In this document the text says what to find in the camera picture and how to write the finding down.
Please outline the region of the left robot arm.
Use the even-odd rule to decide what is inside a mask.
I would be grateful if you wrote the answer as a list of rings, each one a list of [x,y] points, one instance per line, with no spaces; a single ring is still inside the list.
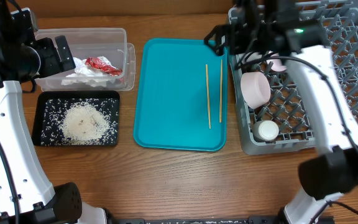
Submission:
[[[0,1],[0,223],[114,223],[108,210],[84,203],[74,183],[53,186],[40,165],[21,85],[75,64],[64,36],[36,39],[31,10],[10,5]]]

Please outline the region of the wooden chopstick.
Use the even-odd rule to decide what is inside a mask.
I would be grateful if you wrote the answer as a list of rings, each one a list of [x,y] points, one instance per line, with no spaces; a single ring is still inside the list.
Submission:
[[[223,60],[220,64],[220,76],[219,76],[219,123],[223,120]]]
[[[208,107],[208,126],[211,129],[211,106],[210,106],[210,94],[209,94],[209,70],[208,64],[205,65],[206,74],[206,94],[207,94],[207,107]]]

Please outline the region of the red snack wrapper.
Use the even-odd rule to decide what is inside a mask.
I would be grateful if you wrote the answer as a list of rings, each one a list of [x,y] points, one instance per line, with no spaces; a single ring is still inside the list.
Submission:
[[[85,64],[92,68],[95,68],[101,72],[110,74],[111,76],[119,76],[122,74],[122,70],[113,67],[112,65],[104,62],[98,57],[89,57],[86,59]]]

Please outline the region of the white paper cup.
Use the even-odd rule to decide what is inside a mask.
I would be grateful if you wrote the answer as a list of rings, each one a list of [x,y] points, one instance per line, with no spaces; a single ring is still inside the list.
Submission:
[[[278,125],[269,120],[258,121],[252,126],[254,138],[258,141],[272,142],[279,134]]]

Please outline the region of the large white plate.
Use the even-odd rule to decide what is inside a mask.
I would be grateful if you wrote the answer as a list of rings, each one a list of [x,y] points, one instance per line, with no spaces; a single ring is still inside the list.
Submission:
[[[284,66],[279,59],[269,59],[266,61],[267,65],[272,62],[271,70],[274,72],[284,72],[287,68]]]

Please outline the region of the white napkin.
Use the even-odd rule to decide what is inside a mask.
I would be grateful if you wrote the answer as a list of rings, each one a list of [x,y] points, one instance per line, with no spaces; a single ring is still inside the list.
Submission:
[[[111,62],[104,56],[98,57],[104,62],[111,64]],[[101,72],[95,68],[85,64],[86,59],[73,58],[75,63],[74,73],[67,75],[66,79],[62,80],[62,85],[73,85],[75,83],[84,83],[92,87],[107,87],[110,78],[118,77]]]

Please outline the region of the pile of white rice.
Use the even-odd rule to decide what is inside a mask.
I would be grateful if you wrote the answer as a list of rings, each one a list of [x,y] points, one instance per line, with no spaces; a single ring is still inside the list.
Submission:
[[[119,100],[55,98],[45,103],[40,146],[115,146]]]

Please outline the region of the small white rice bowl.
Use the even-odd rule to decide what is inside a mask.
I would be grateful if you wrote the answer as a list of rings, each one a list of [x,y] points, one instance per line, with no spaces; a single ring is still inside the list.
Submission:
[[[248,72],[241,76],[241,92],[248,107],[256,109],[270,100],[270,85],[262,72]]]

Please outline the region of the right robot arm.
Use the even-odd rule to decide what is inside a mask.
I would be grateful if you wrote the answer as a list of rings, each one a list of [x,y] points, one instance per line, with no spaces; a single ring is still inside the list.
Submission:
[[[315,137],[318,156],[299,165],[301,189],[281,209],[277,223],[316,223],[327,207],[358,186],[358,124],[334,69],[326,32],[317,19],[300,19],[295,1],[236,1],[244,18],[218,25],[204,38],[222,55],[258,52],[278,59],[295,82]]]

